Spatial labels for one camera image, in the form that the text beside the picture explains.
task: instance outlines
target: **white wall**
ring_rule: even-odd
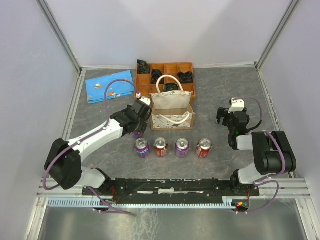
[[[24,237],[77,72],[35,0],[0,1],[0,239]]]
[[[281,125],[320,216],[320,1],[300,1],[262,68]]]
[[[290,0],[47,0],[81,66],[257,61]]]

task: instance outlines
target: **purple soda can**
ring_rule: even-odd
[[[178,141],[176,141],[175,144],[175,155],[178,158],[184,158],[187,156],[189,151],[190,145],[187,139],[180,138]]]
[[[149,143],[144,138],[137,139],[134,147],[140,158],[146,158],[150,155]]]
[[[144,135],[143,132],[139,132],[139,131],[134,131],[134,132],[132,132],[132,136],[133,136],[135,139],[139,139],[139,138],[141,138],[143,135]]]

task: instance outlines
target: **soda can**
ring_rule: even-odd
[[[184,158],[187,156],[187,153],[189,151],[190,145],[187,139],[180,138],[175,143],[175,155],[178,158]]]
[[[146,158],[150,155],[149,143],[144,138],[137,139],[134,147],[140,158]]]
[[[198,158],[205,159],[208,156],[211,149],[212,149],[211,141],[207,138],[204,138],[198,142],[195,155]]]
[[[155,153],[158,157],[163,158],[168,153],[168,142],[163,137],[158,137],[154,142]]]
[[[135,139],[139,139],[139,138],[141,138],[143,135],[144,135],[143,132],[139,132],[139,131],[133,131],[133,132],[132,132],[132,136],[133,136]]]

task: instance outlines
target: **red soda can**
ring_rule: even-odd
[[[158,137],[154,142],[155,153],[158,157],[163,158],[168,153],[168,142],[163,137]]]
[[[198,142],[195,155],[200,159],[205,159],[208,156],[211,149],[212,149],[211,141],[207,138],[204,138]]]

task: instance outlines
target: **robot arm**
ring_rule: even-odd
[[[231,107],[219,107],[216,122],[219,124],[223,118],[222,125],[228,127],[228,143],[233,150],[253,151],[254,162],[240,169],[236,175],[240,184],[252,184],[268,174],[277,174],[282,171],[282,160],[272,139],[264,132],[249,132],[261,124],[261,120],[254,128],[247,129],[250,117],[245,108],[243,99],[232,98]],[[273,131],[271,133],[280,147],[285,160],[285,171],[296,170],[296,157],[291,149],[285,132]]]
[[[143,133],[147,128],[146,121],[149,120],[151,113],[151,100],[142,97],[137,99],[132,106],[128,105],[126,109],[111,115],[108,126],[105,126],[107,122],[104,122],[84,135],[69,141],[57,139],[52,144],[44,169],[47,170],[51,162],[64,149],[75,145],[58,159],[49,174],[64,190],[76,184],[95,189],[100,188],[109,182],[110,178],[100,169],[82,166],[82,162],[94,151],[115,139],[133,131]]]

